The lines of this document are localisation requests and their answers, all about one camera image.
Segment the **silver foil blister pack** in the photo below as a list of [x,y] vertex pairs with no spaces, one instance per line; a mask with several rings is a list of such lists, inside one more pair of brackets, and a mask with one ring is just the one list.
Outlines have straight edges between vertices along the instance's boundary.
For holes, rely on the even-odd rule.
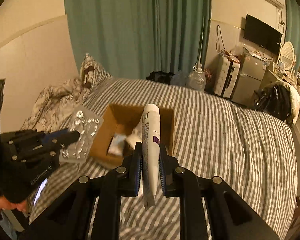
[[104,119],[89,109],[78,106],[71,118],[69,132],[77,131],[79,139],[61,150],[59,161],[61,163],[85,163],[93,141],[104,122]]

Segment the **blue tissue pack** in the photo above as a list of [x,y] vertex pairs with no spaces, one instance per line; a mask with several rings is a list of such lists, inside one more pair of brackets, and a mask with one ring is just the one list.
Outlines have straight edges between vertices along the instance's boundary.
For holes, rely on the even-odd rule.
[[108,147],[108,154],[122,157],[125,149],[126,135],[115,133]]

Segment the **white purple cream tube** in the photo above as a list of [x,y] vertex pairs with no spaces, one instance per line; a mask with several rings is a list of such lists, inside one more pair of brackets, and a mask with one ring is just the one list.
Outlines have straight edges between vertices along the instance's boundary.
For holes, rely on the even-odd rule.
[[159,107],[146,105],[142,114],[142,190],[146,210],[155,205],[159,183],[160,131]]

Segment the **lit smartphone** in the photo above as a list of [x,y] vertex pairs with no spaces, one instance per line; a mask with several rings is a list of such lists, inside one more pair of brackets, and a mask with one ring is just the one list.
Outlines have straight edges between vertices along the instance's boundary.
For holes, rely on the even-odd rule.
[[34,197],[34,200],[33,200],[33,205],[34,205],[34,206],[36,205],[36,203],[37,203],[37,201],[38,201],[38,199],[39,199],[39,197],[40,197],[40,195],[41,195],[41,192],[42,192],[43,189],[45,188],[46,184],[47,184],[47,179],[45,179],[45,180],[40,184],[40,186],[39,186],[39,188],[38,188],[38,190],[37,190],[37,192],[36,192],[36,195],[35,195],[35,197]]

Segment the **floral patterned duvet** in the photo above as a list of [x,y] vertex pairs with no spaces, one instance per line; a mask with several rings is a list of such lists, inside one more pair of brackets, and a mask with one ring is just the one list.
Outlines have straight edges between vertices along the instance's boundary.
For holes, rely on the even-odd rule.
[[44,88],[24,121],[21,130],[55,132],[59,130],[74,109],[89,94],[92,83],[88,79],[74,78],[58,86]]

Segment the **brown cardboard box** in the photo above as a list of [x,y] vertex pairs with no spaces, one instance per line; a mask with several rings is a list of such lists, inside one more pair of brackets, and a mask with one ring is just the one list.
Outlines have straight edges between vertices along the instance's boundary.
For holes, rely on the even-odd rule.
[[110,104],[89,155],[107,169],[120,166],[123,158],[133,153],[136,143],[142,141],[142,113],[142,106]]

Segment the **patterned pillow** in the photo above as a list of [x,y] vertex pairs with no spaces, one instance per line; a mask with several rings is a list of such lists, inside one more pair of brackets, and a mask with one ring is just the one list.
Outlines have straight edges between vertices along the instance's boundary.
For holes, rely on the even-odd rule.
[[81,64],[79,79],[83,87],[92,89],[103,81],[111,78],[111,75],[89,53],[86,53]]

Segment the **large clear water jug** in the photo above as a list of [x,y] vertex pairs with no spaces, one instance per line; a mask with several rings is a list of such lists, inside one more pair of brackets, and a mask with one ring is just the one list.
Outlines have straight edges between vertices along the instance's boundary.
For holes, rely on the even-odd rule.
[[205,90],[206,77],[201,63],[196,63],[193,71],[188,75],[186,87],[203,92]]

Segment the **white suitcase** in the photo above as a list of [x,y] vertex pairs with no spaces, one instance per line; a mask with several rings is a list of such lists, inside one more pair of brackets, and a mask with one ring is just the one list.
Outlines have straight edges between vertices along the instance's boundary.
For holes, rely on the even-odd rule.
[[216,80],[213,92],[229,99],[239,74],[240,61],[232,55],[219,54]]

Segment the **green curtain left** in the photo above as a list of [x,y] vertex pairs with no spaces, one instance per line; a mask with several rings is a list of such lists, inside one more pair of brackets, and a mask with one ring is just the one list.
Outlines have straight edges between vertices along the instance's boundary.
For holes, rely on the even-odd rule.
[[205,62],[211,0],[64,0],[77,66],[86,54],[115,77],[189,73]]

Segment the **green curtain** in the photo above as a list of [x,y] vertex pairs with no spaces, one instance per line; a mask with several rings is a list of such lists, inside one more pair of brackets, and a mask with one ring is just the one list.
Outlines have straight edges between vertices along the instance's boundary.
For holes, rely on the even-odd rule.
[[115,77],[189,73],[205,62],[211,0],[64,0],[77,66],[86,54]]
[[286,35],[285,41],[290,41],[296,54],[295,69],[300,69],[300,6],[296,0],[286,2]]

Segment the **silver mini fridge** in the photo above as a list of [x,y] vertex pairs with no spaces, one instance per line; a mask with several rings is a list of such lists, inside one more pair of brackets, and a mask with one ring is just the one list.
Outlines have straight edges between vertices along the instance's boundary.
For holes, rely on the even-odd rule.
[[244,53],[238,78],[231,95],[234,103],[249,106],[254,94],[258,90],[266,71],[266,63],[261,59]]

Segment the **black and white jacket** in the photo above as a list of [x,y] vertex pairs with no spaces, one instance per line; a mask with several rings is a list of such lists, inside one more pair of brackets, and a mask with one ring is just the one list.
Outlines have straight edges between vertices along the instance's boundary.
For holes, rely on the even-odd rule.
[[254,91],[252,109],[266,112],[289,124],[296,124],[300,112],[300,94],[285,81],[276,81]]

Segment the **white oval vanity mirror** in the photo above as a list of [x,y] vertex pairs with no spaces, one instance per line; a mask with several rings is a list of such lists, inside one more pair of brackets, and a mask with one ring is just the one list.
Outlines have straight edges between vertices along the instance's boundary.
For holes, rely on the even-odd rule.
[[292,70],[295,65],[296,54],[292,42],[287,41],[281,47],[277,65],[281,73],[287,73]]

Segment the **green curtain right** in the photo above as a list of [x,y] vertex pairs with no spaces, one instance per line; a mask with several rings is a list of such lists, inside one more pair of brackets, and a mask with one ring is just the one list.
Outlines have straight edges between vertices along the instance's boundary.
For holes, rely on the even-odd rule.
[[300,69],[300,6],[296,0],[286,2],[286,35],[285,41],[290,41],[296,54],[295,69]]

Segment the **black wall television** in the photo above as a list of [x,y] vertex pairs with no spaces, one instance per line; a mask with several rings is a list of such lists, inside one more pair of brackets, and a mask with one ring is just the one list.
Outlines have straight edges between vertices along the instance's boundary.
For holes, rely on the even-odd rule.
[[282,34],[258,18],[247,14],[243,38],[277,55],[280,49]]

